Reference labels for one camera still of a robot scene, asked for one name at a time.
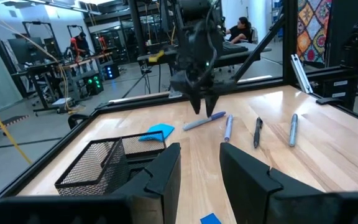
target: yellow caution tape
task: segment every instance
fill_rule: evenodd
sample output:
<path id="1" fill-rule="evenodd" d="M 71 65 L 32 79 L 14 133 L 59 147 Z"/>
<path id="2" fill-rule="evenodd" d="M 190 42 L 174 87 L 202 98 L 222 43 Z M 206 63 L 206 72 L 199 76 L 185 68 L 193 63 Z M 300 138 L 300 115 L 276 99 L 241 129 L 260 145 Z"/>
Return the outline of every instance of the yellow caution tape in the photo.
<path id="1" fill-rule="evenodd" d="M 155 55 L 151 55 L 149 57 L 149 62 L 158 62 L 159 58 L 162 57 L 163 55 L 164 55 L 164 50 L 160 50 L 159 53 Z"/>
<path id="2" fill-rule="evenodd" d="M 13 137 L 11 136 L 11 134 L 9 134 L 9 132 L 7 131 L 5 125 L 1 122 L 0 120 L 0 127 L 1 129 L 4 131 L 4 133 L 6 134 L 6 137 L 11 141 L 11 143 L 14 145 L 14 147 L 19 151 L 19 153 L 22 155 L 22 157 L 29 163 L 31 164 L 31 160 L 26 156 L 26 154 L 24 154 L 24 152 L 19 148 L 19 146 L 17 145 L 17 143 L 15 142 L 15 140 L 13 139 Z"/>

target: blue cloth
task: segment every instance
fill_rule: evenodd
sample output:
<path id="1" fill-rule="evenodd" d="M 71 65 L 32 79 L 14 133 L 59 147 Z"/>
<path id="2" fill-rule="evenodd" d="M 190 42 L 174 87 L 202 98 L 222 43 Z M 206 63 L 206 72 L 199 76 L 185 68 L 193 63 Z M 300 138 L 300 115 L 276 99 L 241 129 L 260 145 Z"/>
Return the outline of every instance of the blue cloth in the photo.
<path id="1" fill-rule="evenodd" d="M 167 124 L 158 124 L 155 126 L 151 126 L 147 132 L 150 133 L 155 131 L 162 131 L 163 138 L 161 134 L 151 134 L 151 135 L 142 136 L 139 138 L 139 140 L 140 141 L 157 140 L 162 142 L 163 139 L 166 139 L 174 129 L 175 128 L 173 126 Z"/>
<path id="2" fill-rule="evenodd" d="M 221 224 L 215 214 L 211 213 L 201 219 L 202 224 Z"/>

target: pen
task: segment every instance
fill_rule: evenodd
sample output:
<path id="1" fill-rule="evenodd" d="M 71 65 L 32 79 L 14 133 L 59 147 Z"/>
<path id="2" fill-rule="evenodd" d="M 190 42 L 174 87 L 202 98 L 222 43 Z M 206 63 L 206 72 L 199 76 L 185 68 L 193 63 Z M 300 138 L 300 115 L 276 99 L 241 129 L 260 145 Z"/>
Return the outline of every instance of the pen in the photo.
<path id="1" fill-rule="evenodd" d="M 255 128 L 255 134 L 254 134 L 254 147 L 257 148 L 259 145 L 259 137 L 260 137 L 260 130 L 262 129 L 262 125 L 264 122 L 261 118 L 256 119 L 256 128 Z"/>
<path id="2" fill-rule="evenodd" d="M 225 142 L 230 141 L 232 124 L 233 124 L 233 115 L 230 115 L 226 121 L 226 131 L 224 133 L 224 141 Z"/>
<path id="3" fill-rule="evenodd" d="M 202 124 L 205 124 L 205 123 L 208 123 L 210 121 L 214 121 L 218 118 L 221 118 L 223 117 L 224 115 L 226 114 L 226 112 L 219 112 L 219 113 L 216 113 L 216 114 L 212 114 L 212 116 L 208 119 L 202 119 L 202 120 L 199 120 L 199 121 L 195 121 L 195 122 L 192 122 L 190 124 L 186 124 L 184 127 L 183 127 L 183 130 L 185 131 L 188 131 L 192 128 L 195 128 L 195 127 L 198 127 Z"/>
<path id="4" fill-rule="evenodd" d="M 298 115 L 294 114 L 291 121 L 291 132 L 290 132 L 290 147 L 295 146 L 296 140 L 296 129 L 298 127 Z"/>

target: wire mesh basket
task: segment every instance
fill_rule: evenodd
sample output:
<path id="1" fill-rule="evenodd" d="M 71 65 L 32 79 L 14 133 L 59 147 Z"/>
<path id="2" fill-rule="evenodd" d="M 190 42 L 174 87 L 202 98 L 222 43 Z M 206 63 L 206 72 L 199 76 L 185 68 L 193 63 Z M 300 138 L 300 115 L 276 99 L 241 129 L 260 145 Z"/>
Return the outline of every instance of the wire mesh basket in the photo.
<path id="1" fill-rule="evenodd" d="M 91 141 L 56 181 L 61 196 L 111 194 L 147 167 L 165 142 L 144 141 L 162 132 Z"/>

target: colorful tapestry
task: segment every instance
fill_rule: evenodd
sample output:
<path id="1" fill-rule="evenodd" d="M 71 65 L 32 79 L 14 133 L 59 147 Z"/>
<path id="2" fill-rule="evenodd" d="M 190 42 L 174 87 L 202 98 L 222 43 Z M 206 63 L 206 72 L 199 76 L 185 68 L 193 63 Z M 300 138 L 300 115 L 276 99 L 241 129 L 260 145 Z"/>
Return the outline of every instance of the colorful tapestry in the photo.
<path id="1" fill-rule="evenodd" d="M 298 0 L 298 48 L 302 61 L 324 63 L 332 0 Z"/>

